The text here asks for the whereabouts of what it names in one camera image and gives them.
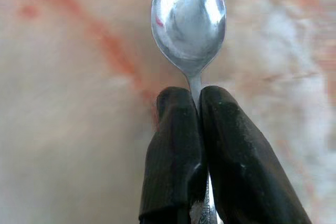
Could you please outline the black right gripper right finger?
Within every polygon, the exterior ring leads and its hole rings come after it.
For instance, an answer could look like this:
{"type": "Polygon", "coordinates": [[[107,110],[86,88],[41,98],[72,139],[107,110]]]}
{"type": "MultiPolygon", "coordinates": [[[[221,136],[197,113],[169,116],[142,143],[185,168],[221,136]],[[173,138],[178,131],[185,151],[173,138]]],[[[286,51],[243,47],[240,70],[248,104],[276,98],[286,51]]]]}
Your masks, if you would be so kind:
{"type": "Polygon", "coordinates": [[[310,223],[274,150],[235,98],[201,91],[214,203],[224,223],[310,223]]]}

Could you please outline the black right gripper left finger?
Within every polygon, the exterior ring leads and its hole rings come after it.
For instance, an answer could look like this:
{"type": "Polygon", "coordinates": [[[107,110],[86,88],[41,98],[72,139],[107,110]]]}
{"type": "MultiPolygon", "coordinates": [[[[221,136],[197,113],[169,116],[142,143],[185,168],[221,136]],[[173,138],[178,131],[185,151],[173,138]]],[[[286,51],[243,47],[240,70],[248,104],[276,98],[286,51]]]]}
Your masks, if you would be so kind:
{"type": "Polygon", "coordinates": [[[168,87],[156,99],[158,125],[146,152],[140,223],[192,223],[203,208],[207,166],[191,93],[168,87]]]}

